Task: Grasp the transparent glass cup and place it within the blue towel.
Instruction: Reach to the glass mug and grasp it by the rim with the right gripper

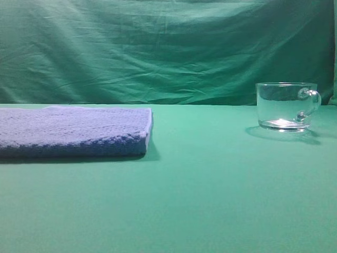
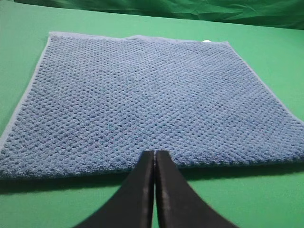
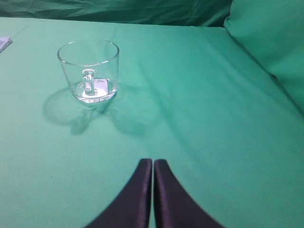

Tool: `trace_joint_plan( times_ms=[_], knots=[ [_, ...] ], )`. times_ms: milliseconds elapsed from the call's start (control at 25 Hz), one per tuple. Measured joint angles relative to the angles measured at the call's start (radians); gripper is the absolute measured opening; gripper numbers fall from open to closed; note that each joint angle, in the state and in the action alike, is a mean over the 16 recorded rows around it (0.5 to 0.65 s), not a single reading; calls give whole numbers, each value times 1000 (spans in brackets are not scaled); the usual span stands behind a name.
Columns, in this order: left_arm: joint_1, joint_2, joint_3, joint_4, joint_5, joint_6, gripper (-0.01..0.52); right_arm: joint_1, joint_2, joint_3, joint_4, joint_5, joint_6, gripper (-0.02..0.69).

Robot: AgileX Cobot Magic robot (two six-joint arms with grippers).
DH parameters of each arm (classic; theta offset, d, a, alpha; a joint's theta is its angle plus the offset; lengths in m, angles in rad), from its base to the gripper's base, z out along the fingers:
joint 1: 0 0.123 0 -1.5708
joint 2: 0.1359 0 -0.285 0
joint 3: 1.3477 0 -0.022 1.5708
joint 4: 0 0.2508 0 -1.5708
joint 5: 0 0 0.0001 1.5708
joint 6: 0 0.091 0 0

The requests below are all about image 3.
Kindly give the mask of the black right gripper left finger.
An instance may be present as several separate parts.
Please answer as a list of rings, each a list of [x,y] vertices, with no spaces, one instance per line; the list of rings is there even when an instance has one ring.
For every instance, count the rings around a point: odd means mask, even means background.
[[[152,198],[152,160],[141,159],[117,197],[87,228],[147,228]]]

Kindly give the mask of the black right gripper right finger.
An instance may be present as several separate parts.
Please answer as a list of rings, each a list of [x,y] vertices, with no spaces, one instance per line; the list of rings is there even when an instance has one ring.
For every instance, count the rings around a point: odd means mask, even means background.
[[[154,162],[154,216],[157,228],[221,228],[182,187],[168,162]]]

